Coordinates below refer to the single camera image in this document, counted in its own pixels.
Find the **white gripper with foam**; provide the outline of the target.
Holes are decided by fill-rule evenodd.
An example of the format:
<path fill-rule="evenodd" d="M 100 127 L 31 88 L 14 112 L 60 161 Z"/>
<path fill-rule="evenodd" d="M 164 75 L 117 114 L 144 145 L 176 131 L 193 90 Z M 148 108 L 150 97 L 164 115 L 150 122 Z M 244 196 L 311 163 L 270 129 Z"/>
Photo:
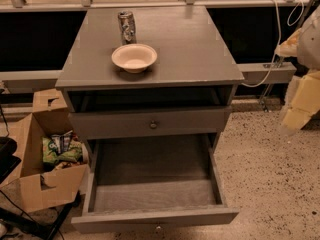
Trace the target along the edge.
<path fill-rule="evenodd" d="M 277 55 L 296 57 L 309 71 L 302 77 L 294 76 L 287 89 L 280 118 L 283 133 L 302 129 L 320 110 L 320 47 L 319 31 L 296 30 L 275 49 Z"/>

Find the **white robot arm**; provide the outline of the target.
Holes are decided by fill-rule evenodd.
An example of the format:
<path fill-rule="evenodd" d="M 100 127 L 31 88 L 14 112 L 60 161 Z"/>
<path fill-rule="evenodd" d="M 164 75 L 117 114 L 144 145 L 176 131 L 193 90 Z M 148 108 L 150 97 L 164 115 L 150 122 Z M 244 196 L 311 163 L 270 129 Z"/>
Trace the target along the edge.
<path fill-rule="evenodd" d="M 308 68 L 304 76 L 294 76 L 290 81 L 280 113 L 281 131 L 292 135 L 320 111 L 320 6 L 301 28 L 276 47 L 275 53 L 296 57 L 300 65 Z"/>

